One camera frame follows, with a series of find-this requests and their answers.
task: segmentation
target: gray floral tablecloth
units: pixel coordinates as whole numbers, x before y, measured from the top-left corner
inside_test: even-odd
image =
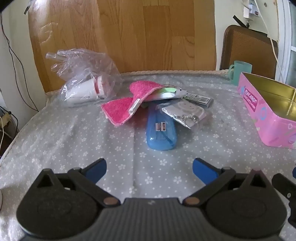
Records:
[[[249,172],[259,167],[270,180],[278,172],[293,180],[296,150],[261,142],[236,87],[225,77],[169,74],[124,78],[123,95],[128,94],[132,81],[152,80],[210,96],[214,98],[210,108],[213,121],[198,132],[176,123],[177,147],[155,151],[146,144],[145,109],[116,128],[105,118],[100,104],[67,108],[53,101],[28,122],[1,159],[0,240],[15,241],[23,236],[16,208],[43,168],[66,172],[104,157],[107,173],[97,185],[121,201],[126,197],[183,199],[192,194],[203,186],[192,172],[196,157],[219,168],[231,166],[237,172]],[[281,236],[294,241],[295,229],[287,223]]]

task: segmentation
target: plastic packet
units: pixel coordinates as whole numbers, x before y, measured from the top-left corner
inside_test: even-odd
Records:
[[[59,50],[56,54],[47,53],[46,58],[60,62],[52,66],[52,71],[66,81],[60,91],[60,100],[66,106],[109,101],[121,88],[119,71],[105,53]]]
[[[164,113],[189,129],[200,129],[209,120],[210,112],[184,99],[159,104]]]

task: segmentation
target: pink box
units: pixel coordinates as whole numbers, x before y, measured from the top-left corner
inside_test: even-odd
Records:
[[[296,89],[259,75],[241,73],[237,90],[262,142],[296,149]]]

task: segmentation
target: blue plastic case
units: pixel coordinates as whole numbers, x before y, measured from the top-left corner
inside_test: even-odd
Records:
[[[170,150],[176,146],[177,134],[174,120],[156,109],[156,103],[150,103],[147,122],[147,144],[154,150]]]

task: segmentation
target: pink cleaning cloth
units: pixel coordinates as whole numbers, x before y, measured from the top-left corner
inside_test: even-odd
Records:
[[[113,125],[120,126],[134,115],[148,95],[161,88],[162,85],[152,81],[136,81],[129,88],[133,97],[109,101],[101,105],[102,110]]]

